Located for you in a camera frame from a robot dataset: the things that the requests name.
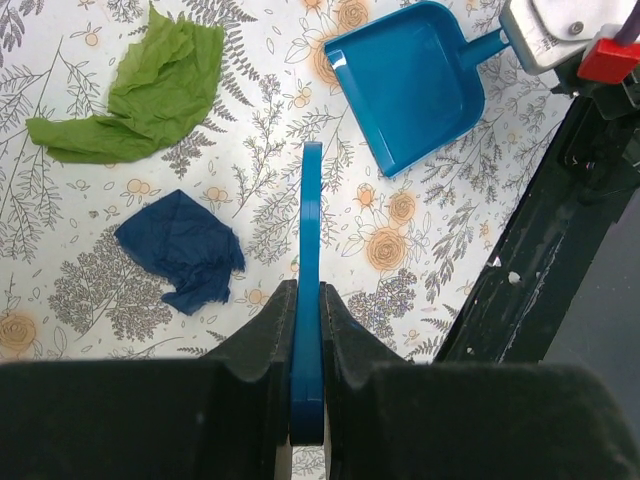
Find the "blue plastic dustpan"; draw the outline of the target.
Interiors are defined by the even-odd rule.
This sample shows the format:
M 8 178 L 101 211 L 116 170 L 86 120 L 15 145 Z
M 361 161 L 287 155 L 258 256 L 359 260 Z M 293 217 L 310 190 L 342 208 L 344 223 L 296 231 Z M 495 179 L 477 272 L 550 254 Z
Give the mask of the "blue plastic dustpan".
M 324 46 L 381 173 L 392 178 L 474 127 L 485 108 L 478 67 L 508 45 L 472 41 L 444 5 L 421 1 Z

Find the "blue hand brush black bristles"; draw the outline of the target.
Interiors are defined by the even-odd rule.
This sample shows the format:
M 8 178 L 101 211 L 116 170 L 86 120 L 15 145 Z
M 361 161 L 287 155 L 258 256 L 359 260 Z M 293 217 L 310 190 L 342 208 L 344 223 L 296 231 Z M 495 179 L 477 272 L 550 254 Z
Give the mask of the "blue hand brush black bristles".
M 304 144 L 299 210 L 299 271 L 290 371 L 290 439 L 294 446 L 324 439 L 324 372 L 320 320 L 322 144 Z

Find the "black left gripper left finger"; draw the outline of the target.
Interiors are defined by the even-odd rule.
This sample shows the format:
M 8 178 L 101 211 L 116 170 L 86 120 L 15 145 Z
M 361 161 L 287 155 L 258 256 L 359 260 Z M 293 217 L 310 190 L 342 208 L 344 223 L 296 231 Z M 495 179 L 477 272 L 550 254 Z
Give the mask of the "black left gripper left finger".
M 9 362 L 5 479 L 288 479 L 297 284 L 200 358 Z

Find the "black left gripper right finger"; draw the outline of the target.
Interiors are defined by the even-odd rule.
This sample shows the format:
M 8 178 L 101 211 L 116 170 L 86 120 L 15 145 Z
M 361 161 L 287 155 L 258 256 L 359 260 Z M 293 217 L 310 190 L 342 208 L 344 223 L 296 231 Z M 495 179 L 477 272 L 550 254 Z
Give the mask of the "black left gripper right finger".
M 331 479 L 635 479 L 604 384 L 571 366 L 402 359 L 322 283 Z

